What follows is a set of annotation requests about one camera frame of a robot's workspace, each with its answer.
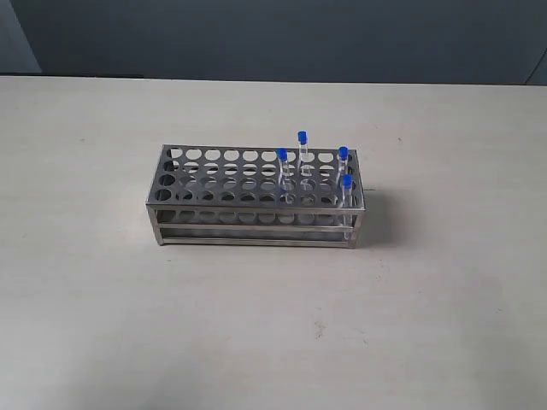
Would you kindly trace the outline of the blue-capped tube back tall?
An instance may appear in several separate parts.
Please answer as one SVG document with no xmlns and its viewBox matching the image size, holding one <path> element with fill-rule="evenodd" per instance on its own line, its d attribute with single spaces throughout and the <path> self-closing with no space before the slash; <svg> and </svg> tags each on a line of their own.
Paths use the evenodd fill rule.
<svg viewBox="0 0 547 410">
<path fill-rule="evenodd" d="M 311 169 L 309 165 L 308 133 L 306 131 L 299 131 L 297 139 L 299 145 L 298 169 L 301 175 L 301 186 L 303 190 L 312 190 L 309 182 Z"/>
</svg>

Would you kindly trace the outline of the stainless steel test tube rack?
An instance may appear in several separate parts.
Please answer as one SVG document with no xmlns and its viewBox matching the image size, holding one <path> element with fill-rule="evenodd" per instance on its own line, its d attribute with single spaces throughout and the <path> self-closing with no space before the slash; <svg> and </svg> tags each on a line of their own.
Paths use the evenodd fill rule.
<svg viewBox="0 0 547 410">
<path fill-rule="evenodd" d="M 349 150 L 352 208 L 342 208 L 338 149 L 310 149 L 312 190 L 299 150 L 288 149 L 293 204 L 280 200 L 276 148 L 162 146 L 146 210 L 160 245 L 226 244 L 353 249 L 367 210 L 356 150 Z M 353 215 L 353 227 L 342 215 Z"/>
</svg>

